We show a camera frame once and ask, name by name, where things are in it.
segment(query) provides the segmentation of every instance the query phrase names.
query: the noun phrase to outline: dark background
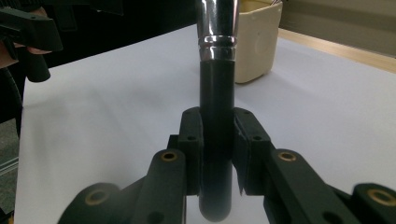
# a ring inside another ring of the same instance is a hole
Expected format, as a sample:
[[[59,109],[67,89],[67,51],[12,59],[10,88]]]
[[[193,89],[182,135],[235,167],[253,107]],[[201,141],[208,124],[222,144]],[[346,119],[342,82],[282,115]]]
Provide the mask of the dark background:
[[[123,0],[123,16],[73,6],[78,29],[61,32],[64,49],[45,55],[49,67],[131,45],[192,25],[194,0]],[[53,6],[44,6],[56,22]]]

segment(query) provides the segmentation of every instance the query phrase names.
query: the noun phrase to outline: black handle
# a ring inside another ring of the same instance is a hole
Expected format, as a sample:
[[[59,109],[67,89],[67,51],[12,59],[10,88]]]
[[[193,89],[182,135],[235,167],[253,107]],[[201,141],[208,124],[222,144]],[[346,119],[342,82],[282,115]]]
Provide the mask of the black handle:
[[[43,55],[32,54],[26,48],[18,49],[19,67],[31,82],[43,82],[50,78],[50,71]]]

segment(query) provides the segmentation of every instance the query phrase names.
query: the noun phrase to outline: screw hole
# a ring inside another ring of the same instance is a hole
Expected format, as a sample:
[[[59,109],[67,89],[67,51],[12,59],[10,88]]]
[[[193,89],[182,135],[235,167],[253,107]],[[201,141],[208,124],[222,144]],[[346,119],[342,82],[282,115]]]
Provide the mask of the screw hole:
[[[98,205],[105,202],[108,199],[108,193],[102,189],[93,190],[85,198],[85,203],[87,205]]]
[[[289,152],[281,152],[281,153],[278,154],[278,157],[282,161],[295,161],[295,160],[297,160],[296,156],[294,156],[293,154],[291,154]]]
[[[334,213],[325,212],[323,218],[330,224],[343,224],[343,220]]]
[[[396,198],[382,189],[369,189],[367,194],[376,203],[385,206],[396,206]]]
[[[148,215],[148,224],[159,224],[163,222],[165,216],[159,212],[152,212]]]
[[[165,152],[161,155],[163,161],[175,161],[177,159],[177,154],[175,152]]]

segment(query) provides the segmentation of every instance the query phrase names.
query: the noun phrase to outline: black mechanical arm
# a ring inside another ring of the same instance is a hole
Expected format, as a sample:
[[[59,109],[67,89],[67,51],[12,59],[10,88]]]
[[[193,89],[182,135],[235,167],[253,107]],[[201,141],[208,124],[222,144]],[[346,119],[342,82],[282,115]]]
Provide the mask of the black mechanical arm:
[[[0,40],[10,56],[20,61],[22,72],[32,82],[50,78],[50,71],[42,55],[26,49],[15,49],[13,43],[43,49],[62,50],[62,41],[54,20],[28,13],[42,5],[53,5],[61,31],[76,29],[73,5],[89,5],[91,9],[122,15],[122,0],[0,0]]]
[[[233,106],[237,0],[198,1],[200,106],[183,112],[179,134],[152,159],[148,174],[125,189],[87,187],[59,224],[185,223],[186,196],[202,215],[226,218],[232,165],[240,190],[263,195],[271,223],[396,223],[396,192],[359,184],[351,195],[327,185],[295,151],[276,149],[255,116]]]

